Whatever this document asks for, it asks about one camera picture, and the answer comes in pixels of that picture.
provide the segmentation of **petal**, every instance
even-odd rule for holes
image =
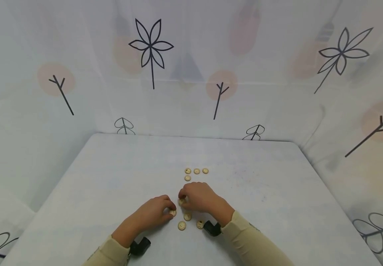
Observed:
[[[341,51],[345,50],[349,40],[350,40],[350,33],[348,29],[345,27],[345,29],[343,29],[341,33],[341,36],[339,37],[338,49]]]
[[[334,58],[339,55],[340,51],[338,48],[325,48],[323,50],[318,51],[325,58]]]
[[[143,55],[141,56],[141,67],[145,67],[150,61],[150,50],[151,48],[144,50]]]
[[[141,40],[143,40],[146,44],[149,44],[150,36],[148,35],[148,31],[146,30],[146,28],[144,28],[141,22],[138,21],[138,19],[135,19],[135,26],[137,27],[137,31]]]
[[[172,44],[170,44],[169,42],[165,42],[164,40],[160,40],[160,41],[155,42],[152,45],[152,47],[158,51],[167,51],[167,50],[171,50],[174,46]]]
[[[360,48],[346,50],[343,55],[347,58],[365,58],[370,56],[370,54],[366,50]]]
[[[159,51],[158,50],[152,50],[151,53],[152,53],[153,59],[156,62],[156,64],[158,64],[159,67],[164,69],[163,58],[162,58],[162,55],[159,53]]]
[[[160,20],[157,20],[156,23],[154,23],[153,27],[151,28],[151,31],[150,31],[151,44],[154,44],[159,39],[161,27],[162,27],[162,20],[160,19]]]
[[[343,71],[345,71],[345,67],[346,67],[345,56],[339,56],[335,67],[336,67],[336,72],[339,74],[339,76],[342,76],[342,73]]]
[[[144,51],[148,48],[148,44],[143,42],[142,40],[135,40],[129,43],[129,45],[137,50]]]
[[[358,34],[357,36],[355,36],[348,44],[348,47],[346,48],[347,50],[351,50],[352,48],[356,47],[357,45],[359,45],[367,36],[368,34],[371,33],[373,28],[368,28],[366,29],[365,31],[363,31],[362,33]]]
[[[322,67],[320,67],[320,70],[318,70],[317,74],[320,74],[321,72],[328,70],[334,64],[336,64],[337,61],[338,61],[338,59],[336,57],[328,59],[327,62],[325,62],[325,64],[322,65]]]

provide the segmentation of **fabric backdrop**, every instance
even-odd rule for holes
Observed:
[[[0,233],[95,132],[293,141],[379,231],[383,1],[0,0]]]

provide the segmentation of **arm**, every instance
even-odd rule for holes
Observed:
[[[293,266],[270,239],[245,220],[225,199],[214,193],[208,184],[187,184],[178,196],[188,197],[183,208],[207,212],[216,219],[225,239],[233,245],[246,266]]]
[[[124,266],[129,258],[130,246],[141,233],[170,221],[174,216],[164,214],[166,209],[177,207],[167,195],[144,203],[98,247],[82,266]]]

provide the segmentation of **right hand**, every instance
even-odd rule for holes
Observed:
[[[185,184],[179,191],[178,198],[188,197],[188,202],[181,205],[186,210],[207,212],[222,227],[225,227],[235,212],[225,199],[218,196],[206,183],[192,182]]]
[[[213,205],[220,201],[218,196],[208,184],[202,182],[191,182],[185,184],[179,191],[178,198],[188,197],[188,202],[181,207],[190,211],[211,212]]]

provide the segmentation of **flower drawing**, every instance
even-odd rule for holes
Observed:
[[[153,27],[150,30],[150,34],[138,21],[135,19],[135,25],[140,36],[140,40],[134,40],[129,43],[129,45],[139,51],[143,51],[141,55],[141,67],[145,67],[148,62],[151,65],[151,79],[153,82],[154,89],[154,73],[153,73],[153,61],[158,64],[159,67],[164,69],[164,61],[160,51],[171,50],[174,46],[169,42],[159,40],[160,31],[161,31],[161,19],[157,20],[154,23]]]
[[[345,27],[343,29],[341,36],[339,37],[338,47],[329,47],[323,50],[318,51],[323,57],[329,58],[327,62],[318,70],[317,74],[325,72],[328,70],[326,76],[323,78],[323,81],[315,90],[314,94],[317,93],[318,89],[322,86],[323,82],[326,80],[327,76],[330,74],[331,70],[335,68],[339,76],[342,76],[346,68],[346,61],[350,58],[365,58],[370,56],[370,54],[363,49],[356,48],[367,36],[370,34],[373,28],[366,29],[362,33],[358,34],[352,40],[350,39],[350,34],[348,29]]]

